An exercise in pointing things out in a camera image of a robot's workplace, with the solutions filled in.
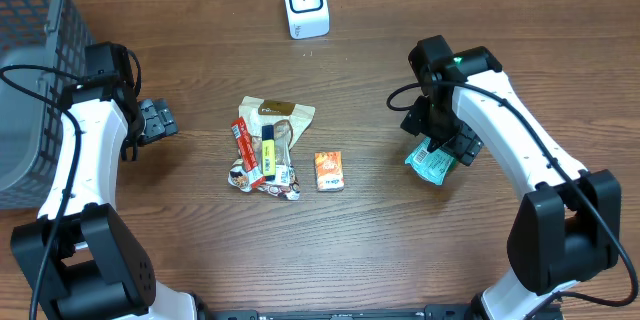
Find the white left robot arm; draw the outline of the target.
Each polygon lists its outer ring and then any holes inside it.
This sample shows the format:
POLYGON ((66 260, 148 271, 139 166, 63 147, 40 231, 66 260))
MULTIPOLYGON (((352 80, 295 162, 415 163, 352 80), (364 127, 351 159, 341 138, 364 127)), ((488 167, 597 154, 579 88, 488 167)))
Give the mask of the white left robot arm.
POLYGON ((30 318, 197 319, 201 299, 157 281, 152 262, 115 206, 120 160, 176 134, 164 101, 138 101, 135 53, 111 42, 85 49, 87 73, 49 106, 63 135, 52 188, 35 222, 16 227, 11 251, 31 289, 30 318))

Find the brown paper snack bag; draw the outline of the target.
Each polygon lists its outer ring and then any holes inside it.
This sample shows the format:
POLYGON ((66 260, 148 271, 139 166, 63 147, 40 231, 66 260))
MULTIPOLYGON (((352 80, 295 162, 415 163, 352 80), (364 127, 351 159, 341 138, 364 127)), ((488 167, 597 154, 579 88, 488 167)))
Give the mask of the brown paper snack bag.
POLYGON ((316 108, 279 100, 265 100, 245 96, 238 107, 239 116, 252 137, 262 137, 262 127, 274 126, 274 137, 289 134, 288 147, 292 149, 310 126, 316 108))

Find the yellow highlighter pen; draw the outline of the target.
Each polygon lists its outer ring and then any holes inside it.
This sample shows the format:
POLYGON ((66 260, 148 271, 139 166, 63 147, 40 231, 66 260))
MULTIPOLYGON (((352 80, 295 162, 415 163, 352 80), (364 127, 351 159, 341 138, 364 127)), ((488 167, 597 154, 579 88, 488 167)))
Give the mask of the yellow highlighter pen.
POLYGON ((273 125, 262 127, 262 172, 267 181, 275 180, 276 151, 273 125))

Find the red snack bar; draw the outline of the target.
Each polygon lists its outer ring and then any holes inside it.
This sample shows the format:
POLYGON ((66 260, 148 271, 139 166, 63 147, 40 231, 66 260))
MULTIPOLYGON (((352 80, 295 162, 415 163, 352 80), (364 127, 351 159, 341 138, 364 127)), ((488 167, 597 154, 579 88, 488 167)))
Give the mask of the red snack bar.
POLYGON ((258 163, 251 135, 243 117, 232 123, 232 133, 236 139, 240 158, 229 171, 230 183, 244 192, 251 192, 266 182, 258 163))

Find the teal wet wipes pack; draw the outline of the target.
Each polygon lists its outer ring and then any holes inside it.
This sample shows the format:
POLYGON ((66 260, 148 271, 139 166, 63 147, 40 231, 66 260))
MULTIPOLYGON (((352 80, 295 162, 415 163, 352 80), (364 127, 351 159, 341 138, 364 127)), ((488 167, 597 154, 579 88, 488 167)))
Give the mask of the teal wet wipes pack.
POLYGON ((405 159, 404 164, 410 166, 423 180, 440 186, 447 174, 457 165, 455 158, 441 149, 428 150, 431 139, 426 137, 405 159))

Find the orange tissue pack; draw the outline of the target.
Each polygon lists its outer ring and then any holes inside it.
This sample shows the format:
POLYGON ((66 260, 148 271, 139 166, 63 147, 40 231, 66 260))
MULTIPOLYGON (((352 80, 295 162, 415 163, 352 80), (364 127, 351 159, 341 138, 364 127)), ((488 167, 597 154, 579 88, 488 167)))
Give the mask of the orange tissue pack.
POLYGON ((341 152, 319 152, 314 155, 316 186, 320 192, 344 189, 344 173, 341 152))

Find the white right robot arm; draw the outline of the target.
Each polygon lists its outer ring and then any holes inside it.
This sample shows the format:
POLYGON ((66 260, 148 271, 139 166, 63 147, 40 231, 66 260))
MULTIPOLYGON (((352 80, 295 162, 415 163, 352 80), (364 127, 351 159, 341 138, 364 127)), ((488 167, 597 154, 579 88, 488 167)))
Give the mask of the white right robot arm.
POLYGON ((621 187, 590 171, 544 130, 486 48, 454 52, 441 36, 408 56, 421 90, 402 128, 422 137, 408 164, 439 183, 487 150, 520 205, 507 239, 509 267, 463 305, 429 305, 429 319, 558 319, 559 301, 628 255, 619 241, 621 187))

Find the white printed snack packet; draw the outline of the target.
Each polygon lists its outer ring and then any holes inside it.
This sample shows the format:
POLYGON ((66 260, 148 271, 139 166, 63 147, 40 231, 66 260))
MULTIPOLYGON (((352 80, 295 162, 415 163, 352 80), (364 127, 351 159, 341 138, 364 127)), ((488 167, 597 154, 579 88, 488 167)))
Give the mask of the white printed snack packet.
MULTIPOLYGON (((262 137, 252 137, 253 148, 262 171, 262 137)), ((276 177, 253 189, 284 200, 298 200, 300 188, 288 147, 289 134, 275 138, 276 177)))

